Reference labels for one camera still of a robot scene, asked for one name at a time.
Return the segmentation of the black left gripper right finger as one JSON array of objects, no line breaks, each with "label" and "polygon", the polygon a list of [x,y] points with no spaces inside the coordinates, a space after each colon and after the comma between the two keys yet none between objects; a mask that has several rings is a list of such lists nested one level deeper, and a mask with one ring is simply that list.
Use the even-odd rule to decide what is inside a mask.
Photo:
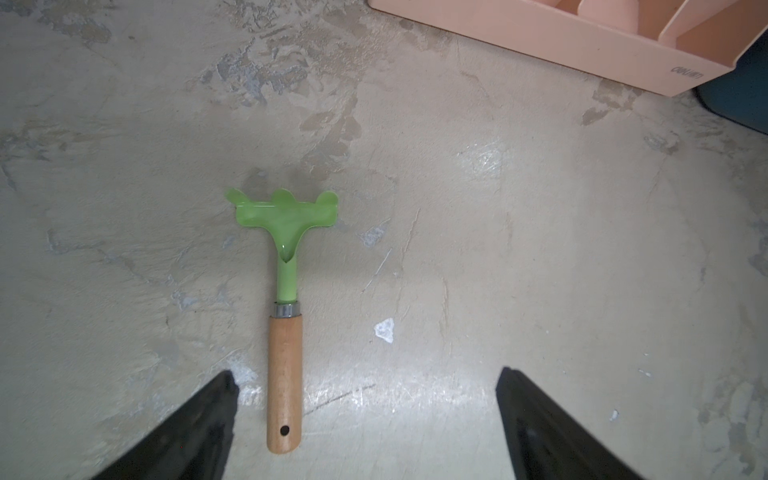
[{"label": "black left gripper right finger", "polygon": [[517,479],[640,478],[523,372],[503,368],[496,398]]}]

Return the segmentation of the green rake wooden handle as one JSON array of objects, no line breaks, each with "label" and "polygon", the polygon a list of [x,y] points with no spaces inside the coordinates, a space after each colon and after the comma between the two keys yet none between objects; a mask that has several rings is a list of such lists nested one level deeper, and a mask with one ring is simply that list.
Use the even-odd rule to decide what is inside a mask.
[{"label": "green rake wooden handle", "polygon": [[268,201],[255,201],[234,188],[226,199],[235,207],[236,221],[268,232],[277,252],[268,338],[267,447],[274,454],[287,454],[302,439],[303,318],[297,253],[307,231],[336,223],[339,199],[325,191],[312,202],[300,202],[290,191],[278,189]]}]

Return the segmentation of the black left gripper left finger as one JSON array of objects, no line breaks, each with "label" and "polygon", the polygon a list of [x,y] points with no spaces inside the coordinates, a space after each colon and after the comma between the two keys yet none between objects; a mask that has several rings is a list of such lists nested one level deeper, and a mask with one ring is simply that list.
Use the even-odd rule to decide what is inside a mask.
[{"label": "black left gripper left finger", "polygon": [[219,480],[234,438],[239,387],[223,370],[97,479]]}]

